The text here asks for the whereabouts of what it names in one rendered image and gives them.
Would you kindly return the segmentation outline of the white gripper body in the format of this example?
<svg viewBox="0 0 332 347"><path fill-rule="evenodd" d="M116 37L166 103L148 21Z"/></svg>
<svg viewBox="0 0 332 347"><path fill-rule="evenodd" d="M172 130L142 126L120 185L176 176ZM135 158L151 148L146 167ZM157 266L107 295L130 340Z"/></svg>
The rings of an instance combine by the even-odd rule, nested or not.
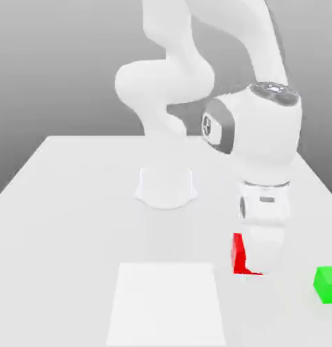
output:
<svg viewBox="0 0 332 347"><path fill-rule="evenodd" d="M251 272L268 274L283 254L287 220L243 222L246 265Z"/></svg>

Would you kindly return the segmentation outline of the small red cube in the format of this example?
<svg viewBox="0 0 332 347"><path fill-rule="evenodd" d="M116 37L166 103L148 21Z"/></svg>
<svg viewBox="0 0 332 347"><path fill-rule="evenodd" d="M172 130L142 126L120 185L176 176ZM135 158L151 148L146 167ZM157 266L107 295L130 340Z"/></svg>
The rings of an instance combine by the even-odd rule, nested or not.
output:
<svg viewBox="0 0 332 347"><path fill-rule="evenodd" d="M232 236L231 260L234 274L263 275L261 272L252 272L247 268L247 257L241 233L234 233Z"/></svg>

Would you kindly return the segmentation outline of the small green cube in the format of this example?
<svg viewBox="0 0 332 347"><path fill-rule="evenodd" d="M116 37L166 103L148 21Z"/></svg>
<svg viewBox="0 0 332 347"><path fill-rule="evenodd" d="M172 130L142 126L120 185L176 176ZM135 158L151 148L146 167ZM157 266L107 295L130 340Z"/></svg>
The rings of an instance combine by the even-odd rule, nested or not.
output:
<svg viewBox="0 0 332 347"><path fill-rule="evenodd" d="M332 304L332 266L316 269L313 286L323 304Z"/></svg>

